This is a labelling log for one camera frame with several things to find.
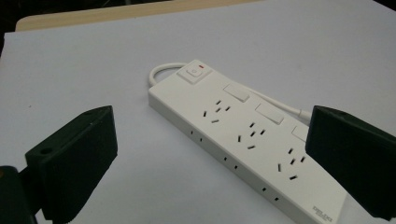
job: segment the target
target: outlet socket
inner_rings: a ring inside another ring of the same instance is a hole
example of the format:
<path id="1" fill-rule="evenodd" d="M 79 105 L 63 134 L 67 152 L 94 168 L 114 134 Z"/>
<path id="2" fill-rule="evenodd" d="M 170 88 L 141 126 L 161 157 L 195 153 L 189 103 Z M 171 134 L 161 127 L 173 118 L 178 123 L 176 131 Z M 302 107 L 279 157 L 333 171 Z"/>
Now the outlet socket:
<path id="1" fill-rule="evenodd" d="M 300 121 L 199 61 L 150 88 L 149 104 L 297 223 L 337 222 L 347 193 L 305 154 Z"/>

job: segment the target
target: electrical outlet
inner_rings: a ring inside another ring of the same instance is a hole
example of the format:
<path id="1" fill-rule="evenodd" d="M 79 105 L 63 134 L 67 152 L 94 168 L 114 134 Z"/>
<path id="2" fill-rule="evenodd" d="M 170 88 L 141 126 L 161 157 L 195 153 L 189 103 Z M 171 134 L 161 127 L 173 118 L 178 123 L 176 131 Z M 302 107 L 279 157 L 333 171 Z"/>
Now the electrical outlet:
<path id="1" fill-rule="evenodd" d="M 149 104 L 295 222 L 337 222 L 347 193 L 305 154 L 299 120 L 197 60 Z"/>

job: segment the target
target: white power cord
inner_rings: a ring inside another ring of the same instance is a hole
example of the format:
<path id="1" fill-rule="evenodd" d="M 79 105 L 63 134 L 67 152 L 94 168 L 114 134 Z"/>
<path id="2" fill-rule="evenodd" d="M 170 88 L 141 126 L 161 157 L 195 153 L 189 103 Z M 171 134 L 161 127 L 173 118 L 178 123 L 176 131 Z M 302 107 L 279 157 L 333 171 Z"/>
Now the white power cord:
<path id="1" fill-rule="evenodd" d="M 161 72 L 163 70 L 166 70 L 166 69 L 181 68 L 181 67 L 183 67 L 185 65 L 186 65 L 186 63 L 165 63 L 165 64 L 162 64 L 162 65 L 159 65 L 159 66 L 153 68 L 150 71 L 149 75 L 148 75 L 148 83 L 149 83 L 149 85 L 152 87 L 152 86 L 155 86 L 157 84 L 157 81 L 155 80 L 155 76 L 159 72 Z M 259 96 L 260 98 L 262 98 L 266 102 L 270 103 L 271 105 L 274 105 L 274 106 L 278 107 L 279 109 L 282 109 L 282 110 L 284 110 L 286 112 L 289 112 L 289 113 L 297 116 L 300 119 L 303 119 L 303 120 L 306 120 L 306 121 L 310 121 L 311 120 L 312 114 L 310 112 L 308 112 L 308 111 L 305 111 L 305 110 L 302 110 L 302 109 L 297 109 L 297 108 L 291 107 L 289 105 L 285 105 L 285 104 L 279 102 L 278 100 L 275 100 L 275 99 L 273 99 L 273 98 L 271 98 L 269 96 L 266 96 L 266 95 L 264 95 L 264 94 L 262 94 L 262 93 L 260 93 L 258 91 L 255 91 L 255 90 L 253 90 L 253 89 L 251 89 L 251 88 L 249 88 L 247 86 L 244 86 L 244 85 L 242 85 L 240 83 L 238 83 L 238 84 L 242 88 L 244 88 L 247 91 L 250 91 L 250 92 L 256 94 L 257 96 Z"/>

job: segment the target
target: white table surface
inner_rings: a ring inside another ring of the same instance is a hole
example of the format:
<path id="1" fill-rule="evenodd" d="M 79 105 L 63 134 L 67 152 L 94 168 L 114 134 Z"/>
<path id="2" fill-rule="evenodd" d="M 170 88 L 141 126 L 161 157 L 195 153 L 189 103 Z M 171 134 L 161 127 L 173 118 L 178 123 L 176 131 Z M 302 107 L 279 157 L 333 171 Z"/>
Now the white table surface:
<path id="1" fill-rule="evenodd" d="M 113 105 L 119 156 L 72 223 L 293 223 L 149 107 L 149 70 L 200 59 L 287 104 L 396 135 L 395 24 L 369 0 L 266 0 L 7 34 L 0 164 L 21 170 L 66 122 Z M 389 222 L 348 196 L 339 223 Z"/>

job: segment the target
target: power strip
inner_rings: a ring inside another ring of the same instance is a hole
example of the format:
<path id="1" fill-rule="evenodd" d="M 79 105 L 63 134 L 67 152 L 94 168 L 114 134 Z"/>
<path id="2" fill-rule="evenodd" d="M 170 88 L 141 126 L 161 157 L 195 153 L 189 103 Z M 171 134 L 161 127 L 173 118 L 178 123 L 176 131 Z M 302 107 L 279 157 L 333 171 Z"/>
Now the power strip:
<path id="1" fill-rule="evenodd" d="M 308 127 L 197 60 L 149 104 L 297 223 L 336 223 L 346 191 L 305 154 Z"/>

